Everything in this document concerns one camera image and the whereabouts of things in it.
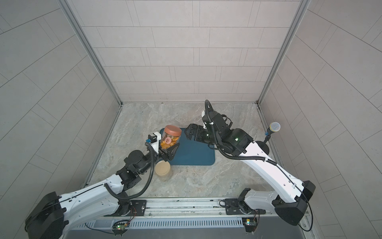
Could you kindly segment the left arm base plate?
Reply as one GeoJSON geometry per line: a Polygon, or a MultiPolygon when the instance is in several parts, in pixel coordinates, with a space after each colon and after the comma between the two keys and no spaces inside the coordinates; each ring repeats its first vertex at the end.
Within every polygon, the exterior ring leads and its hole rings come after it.
{"type": "Polygon", "coordinates": [[[133,217],[143,216],[146,210],[146,200],[130,200],[129,202],[118,201],[118,208],[113,214],[106,217],[133,217]]]}

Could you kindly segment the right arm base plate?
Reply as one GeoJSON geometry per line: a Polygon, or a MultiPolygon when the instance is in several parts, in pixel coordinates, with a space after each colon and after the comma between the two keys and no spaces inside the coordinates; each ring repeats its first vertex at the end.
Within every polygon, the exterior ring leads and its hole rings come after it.
{"type": "Polygon", "coordinates": [[[263,209],[251,209],[244,201],[239,201],[238,199],[228,198],[221,200],[221,207],[226,211],[227,215],[265,215],[266,211],[263,209]]]}

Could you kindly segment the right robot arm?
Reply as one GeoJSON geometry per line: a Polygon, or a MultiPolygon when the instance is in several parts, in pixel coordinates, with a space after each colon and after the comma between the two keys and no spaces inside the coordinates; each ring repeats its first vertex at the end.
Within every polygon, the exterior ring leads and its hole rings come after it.
{"type": "Polygon", "coordinates": [[[231,208],[237,208],[244,214],[252,214],[255,210],[275,212],[288,224],[297,226],[310,207],[309,200],[315,185],[299,180],[280,167],[244,130],[230,129],[228,126],[223,130],[213,130],[213,127],[212,124],[201,126],[192,123],[185,134],[189,140],[215,145],[229,159],[244,162],[273,188],[272,192],[246,188],[231,208]]]}

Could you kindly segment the clear cookie jar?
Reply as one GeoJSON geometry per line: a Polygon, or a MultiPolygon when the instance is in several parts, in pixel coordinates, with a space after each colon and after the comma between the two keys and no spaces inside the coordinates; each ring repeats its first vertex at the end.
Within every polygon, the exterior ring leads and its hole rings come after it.
{"type": "Polygon", "coordinates": [[[178,143],[182,134],[182,130],[174,125],[167,125],[164,128],[161,139],[161,148],[168,149],[178,143]]]}

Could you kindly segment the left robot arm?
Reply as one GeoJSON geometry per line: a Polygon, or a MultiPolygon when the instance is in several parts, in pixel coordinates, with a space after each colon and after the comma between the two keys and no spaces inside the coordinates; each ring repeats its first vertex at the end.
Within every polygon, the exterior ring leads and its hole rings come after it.
{"type": "Polygon", "coordinates": [[[130,210],[131,200],[148,189],[156,163],[172,160],[180,144],[164,149],[146,143],[146,155],[125,159],[125,166],[111,177],[78,191],[42,197],[27,216],[24,230],[30,239],[59,239],[72,228],[101,216],[122,216],[130,210]]]}

